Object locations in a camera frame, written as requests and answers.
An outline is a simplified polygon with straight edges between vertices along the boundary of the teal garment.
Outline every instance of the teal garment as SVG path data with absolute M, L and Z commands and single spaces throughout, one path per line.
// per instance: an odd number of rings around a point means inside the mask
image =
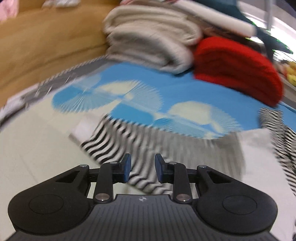
M 237 4 L 236 0 L 218 0 L 218 1 L 221 3 L 228 4 L 228 5 L 236 5 Z
M 200 4 L 203 4 L 207 7 L 210 7 L 212 9 L 215 9 L 221 13 L 227 14 L 228 16 L 232 16 L 234 18 L 237 18 L 239 20 L 242 20 L 244 22 L 254 24 L 250 19 L 248 19 L 246 16 L 244 16 L 241 11 L 238 9 L 236 4 L 234 4 L 235 0 L 231 0 L 233 4 L 225 4 L 223 2 L 220 2 L 219 0 L 194 0 L 195 2 L 198 2 Z M 290 48 L 285 45 L 284 43 L 280 42 L 276 38 L 268 35 L 268 33 L 257 27 L 257 35 L 264 44 L 267 52 L 267 57 L 272 61 L 273 59 L 273 50 L 279 50 L 282 52 L 293 54 L 293 52 L 290 50 Z

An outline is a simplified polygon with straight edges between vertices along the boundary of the red folded cloth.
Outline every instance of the red folded cloth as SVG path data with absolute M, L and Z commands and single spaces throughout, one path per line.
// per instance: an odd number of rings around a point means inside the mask
M 238 90 L 271 107 L 282 98 L 282 82 L 271 62 L 233 40 L 202 40 L 194 53 L 194 66 L 196 79 Z

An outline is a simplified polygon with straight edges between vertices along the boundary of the black and white striped cloth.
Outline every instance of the black and white striped cloth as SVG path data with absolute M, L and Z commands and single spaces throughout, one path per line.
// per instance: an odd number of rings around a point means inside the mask
M 161 153 L 166 162 L 180 162 L 192 169 L 204 164 L 238 180 L 244 168 L 236 133 L 212 140 L 197 139 L 109 116 L 102 118 L 81 148 L 99 164 L 119 161 L 130 153 L 132 169 L 128 183 L 148 194 L 171 194 L 172 190 L 171 184 L 157 180 L 156 153 Z
M 279 110 L 261 108 L 259 119 L 261 127 L 267 128 L 273 133 L 274 153 L 296 196 L 296 133 L 284 125 L 282 112 Z

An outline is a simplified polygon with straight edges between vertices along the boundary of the blue fabric with white pattern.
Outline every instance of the blue fabric with white pattern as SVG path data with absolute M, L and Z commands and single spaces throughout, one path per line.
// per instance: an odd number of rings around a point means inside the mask
M 59 91 L 52 105 L 61 112 L 89 111 L 113 104 L 113 118 L 152 125 L 194 137 L 215 138 L 259 128 L 267 107 L 240 92 L 128 63 L 115 64 Z M 296 129 L 296 114 L 279 105 L 284 122 Z

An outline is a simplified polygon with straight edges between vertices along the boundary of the white cloth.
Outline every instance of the white cloth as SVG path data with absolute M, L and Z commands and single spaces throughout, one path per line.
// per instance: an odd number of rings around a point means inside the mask
M 206 7 L 203 4 L 191 0 L 178 0 L 172 4 L 175 7 L 197 16 L 215 26 L 227 29 L 242 37 L 255 36 L 257 33 L 256 27 L 254 25 L 228 16 L 210 7 Z
M 75 7 L 80 4 L 80 0 L 46 0 L 42 8 L 50 7 Z
M 108 58 L 179 74 L 192 66 L 193 55 L 183 44 L 143 27 L 116 27 L 107 37 Z
M 6 105 L 0 109 L 0 124 L 6 117 L 20 110 L 24 105 L 24 102 L 20 99 L 6 103 Z
M 110 34 L 115 28 L 154 29 L 182 44 L 195 45 L 202 39 L 202 31 L 187 20 L 183 13 L 150 6 L 123 5 L 114 8 L 104 19 L 104 32 Z
M 71 130 L 72 138 L 80 145 L 88 140 L 102 118 L 85 116 Z M 255 129 L 238 133 L 245 161 L 242 182 L 271 196 L 278 207 L 278 215 L 271 233 L 280 241 L 292 240 L 295 229 L 296 199 L 285 174 L 273 154 L 271 132 Z

